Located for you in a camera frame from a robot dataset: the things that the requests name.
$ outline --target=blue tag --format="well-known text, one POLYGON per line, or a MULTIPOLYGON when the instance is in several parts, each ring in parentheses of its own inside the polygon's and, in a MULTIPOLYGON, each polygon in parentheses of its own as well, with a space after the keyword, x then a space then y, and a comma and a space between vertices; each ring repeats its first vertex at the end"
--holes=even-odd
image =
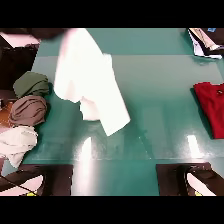
POLYGON ((215 32, 216 28, 208 28, 209 32, 215 32))

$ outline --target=red cloth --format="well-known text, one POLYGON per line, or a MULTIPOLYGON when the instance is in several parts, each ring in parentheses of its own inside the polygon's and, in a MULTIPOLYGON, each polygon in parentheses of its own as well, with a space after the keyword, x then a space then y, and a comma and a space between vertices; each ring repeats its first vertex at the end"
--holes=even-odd
POLYGON ((202 110, 207 115, 214 138, 224 138, 224 83, 203 82, 194 85, 202 110))

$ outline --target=green cloth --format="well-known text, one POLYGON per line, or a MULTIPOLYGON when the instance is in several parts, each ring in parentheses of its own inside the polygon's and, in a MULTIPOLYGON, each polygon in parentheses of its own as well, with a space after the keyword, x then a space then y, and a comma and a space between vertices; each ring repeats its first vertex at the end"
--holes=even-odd
POLYGON ((48 78, 35 72, 26 72, 13 85, 18 98, 35 95, 43 96, 49 93, 48 78))

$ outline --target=green table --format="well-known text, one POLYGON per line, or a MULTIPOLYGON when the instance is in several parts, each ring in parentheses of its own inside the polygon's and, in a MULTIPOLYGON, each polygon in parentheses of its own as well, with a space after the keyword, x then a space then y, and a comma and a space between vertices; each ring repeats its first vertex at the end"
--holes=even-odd
MULTIPOLYGON (((83 121, 79 104, 59 99, 52 89, 38 145, 24 163, 74 164, 73 195, 158 195, 156 163, 209 161, 224 176, 224 141, 211 138, 191 91, 197 82, 222 83, 223 60, 193 56, 185 29, 88 31, 112 55, 131 122, 107 137, 100 122, 83 121), (92 160, 80 162, 89 137, 92 160)), ((52 83, 60 42, 43 41, 32 69, 52 83)))

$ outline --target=cable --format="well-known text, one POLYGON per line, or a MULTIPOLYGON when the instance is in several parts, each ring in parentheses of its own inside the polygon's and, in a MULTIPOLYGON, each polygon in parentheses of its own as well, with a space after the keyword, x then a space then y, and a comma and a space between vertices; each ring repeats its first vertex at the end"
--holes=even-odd
POLYGON ((20 186, 20 185, 18 185, 18 184, 15 184, 15 183, 11 182, 11 181, 8 180, 6 177, 3 177, 1 174, 0 174, 0 178, 3 178, 3 179, 6 180, 8 183, 10 183, 10 184, 12 184, 12 185, 14 185, 14 186, 16 186, 16 187, 20 187, 20 188, 22 188, 23 190, 29 191, 29 193, 33 193, 35 196, 39 196, 39 195, 36 194, 34 191, 31 191, 30 189, 28 189, 28 188, 26 188, 26 187, 22 187, 22 186, 20 186))

